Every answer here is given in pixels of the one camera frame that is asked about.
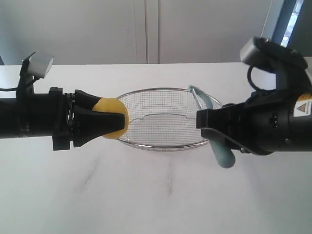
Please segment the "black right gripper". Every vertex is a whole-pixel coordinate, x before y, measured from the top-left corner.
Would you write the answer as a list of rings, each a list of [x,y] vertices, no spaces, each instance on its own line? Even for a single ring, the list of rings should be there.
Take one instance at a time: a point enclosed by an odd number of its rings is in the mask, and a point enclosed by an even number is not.
[[[289,91],[260,94],[253,92],[242,103],[229,103],[219,109],[204,109],[196,113],[196,128],[210,143],[243,154],[269,155],[273,152],[291,152],[291,105],[293,94]],[[227,139],[211,129],[231,126],[231,138]]]

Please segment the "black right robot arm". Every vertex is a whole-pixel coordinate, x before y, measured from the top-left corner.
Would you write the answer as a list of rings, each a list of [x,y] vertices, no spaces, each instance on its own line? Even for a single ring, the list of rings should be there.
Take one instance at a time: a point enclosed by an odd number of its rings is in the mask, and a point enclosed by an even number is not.
[[[204,138],[255,155],[310,152],[312,100],[303,92],[253,92],[243,103],[198,111],[196,127]]]

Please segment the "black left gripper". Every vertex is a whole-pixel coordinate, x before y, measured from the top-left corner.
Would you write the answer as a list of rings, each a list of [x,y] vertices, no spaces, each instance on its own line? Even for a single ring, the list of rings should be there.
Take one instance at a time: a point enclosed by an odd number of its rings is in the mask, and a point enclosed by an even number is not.
[[[82,90],[75,90],[75,94],[64,93],[62,88],[57,87],[50,88],[49,95],[56,98],[56,114],[52,131],[54,151],[69,150],[72,140],[74,147],[77,148],[105,133],[114,131],[104,123],[109,113],[92,111],[101,97]],[[117,116],[121,117],[122,121],[121,126],[117,128],[120,130],[124,128],[124,115],[117,114]]]

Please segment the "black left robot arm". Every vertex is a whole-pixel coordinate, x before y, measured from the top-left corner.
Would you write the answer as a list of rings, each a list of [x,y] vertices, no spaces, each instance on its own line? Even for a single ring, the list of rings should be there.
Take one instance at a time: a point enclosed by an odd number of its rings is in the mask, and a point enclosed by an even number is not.
[[[17,94],[0,100],[0,137],[51,136],[53,150],[69,150],[122,130],[125,114],[94,111],[100,97],[82,90],[64,93],[51,88],[47,94]]]

